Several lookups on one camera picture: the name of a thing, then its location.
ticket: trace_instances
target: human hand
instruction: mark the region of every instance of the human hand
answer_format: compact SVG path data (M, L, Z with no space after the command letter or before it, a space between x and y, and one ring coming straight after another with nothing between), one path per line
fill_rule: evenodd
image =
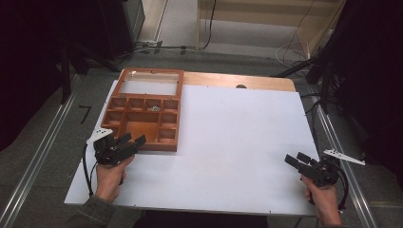
M97 164L97 191L95 196L112 203L120 193L119 183L125 179L125 167L134 160L134 155L117 165Z
M317 217L323 225L341 225L341 217L337 209L336 188L333 185L326 185L318 188L311 179L301 175L301 180L305 183L305 198L312 198L317 208Z

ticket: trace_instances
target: metal rail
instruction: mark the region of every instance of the metal rail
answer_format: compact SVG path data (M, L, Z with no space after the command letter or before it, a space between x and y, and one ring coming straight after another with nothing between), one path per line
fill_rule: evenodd
M310 90L312 93L316 92L311 87ZM329 115L326 115L321 108L318 108L317 112L330 145L339 153L345 154L335 132L335 129L333 128ZM373 213L371 212L369 204L365 199L364 193L362 192L361 187L359 186L358 181L355 178L352 167L347 161L340 161L340 165L346 173L347 179L350 183L350 196L352 198L353 204L355 205L355 209L358 213L359 219L361 220L362 226L376 228L377 224L374 219Z
M65 104L60 105L44 139L41 141L32 160L30 161L27 170L25 171L24 175L15 186L9 199L9 202L6 206L6 209L4 210L0 218L0 227L2 228L12 227L12 224L17 218L18 213L22 205L24 204L25 199L27 198L30 188L32 187L36 177L38 176L39 170L41 169L50 148L53 145L54 139L59 133L59 129L62 126L66 118L66 115L68 114L71 108L71 104L73 103L74 98L76 96L76 89L74 88L76 88L80 83L81 78L79 75L76 74L73 78L73 87L71 95L67 99Z

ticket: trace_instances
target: white table surface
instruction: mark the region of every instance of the white table surface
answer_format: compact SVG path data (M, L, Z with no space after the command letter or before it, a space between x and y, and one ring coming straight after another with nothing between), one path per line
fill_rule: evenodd
M127 178L114 204L314 216L299 173L284 161L286 154L296 157L297 152L318 158L298 93L184 85L178 151L137 154L125 170ZM94 153L89 145L89 170L95 163ZM95 192L95 172L92 179ZM87 199L80 162L65 203L83 204Z

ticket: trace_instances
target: wooden compartment box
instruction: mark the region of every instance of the wooden compartment box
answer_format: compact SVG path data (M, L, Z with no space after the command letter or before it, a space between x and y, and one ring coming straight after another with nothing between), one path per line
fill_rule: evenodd
M115 138L145 135L141 150L176 151L181 116L183 71L125 68L110 96L102 128Z

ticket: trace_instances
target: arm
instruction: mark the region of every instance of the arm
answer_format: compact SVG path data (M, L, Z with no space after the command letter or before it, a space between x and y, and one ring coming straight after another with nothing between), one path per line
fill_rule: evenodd
M69 218L65 227L107 227L112 219L115 207L113 201L119 196L119 182L125 178L125 167L134 159L122 161L116 166L97 164L97 191L86 203Z
M324 227L344 227L341 216L337 210L336 188L333 185L327 185L323 188L315 186L312 180L301 175L301 180L305 183L305 197L310 199L310 193L317 208L317 218Z

